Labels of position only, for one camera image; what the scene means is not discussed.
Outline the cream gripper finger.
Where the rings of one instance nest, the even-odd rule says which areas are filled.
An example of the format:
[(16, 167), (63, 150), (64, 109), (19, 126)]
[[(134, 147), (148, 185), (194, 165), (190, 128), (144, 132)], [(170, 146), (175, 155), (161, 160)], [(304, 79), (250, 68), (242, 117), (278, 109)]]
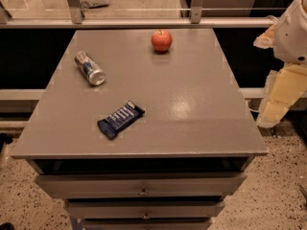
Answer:
[(279, 71), (271, 70), (264, 87), (256, 124), (272, 128), (307, 91), (307, 66), (285, 63)]
[(261, 49), (269, 49), (274, 47), (274, 32), (276, 25), (271, 25), (267, 30), (262, 34), (256, 37), (253, 42), (253, 45)]

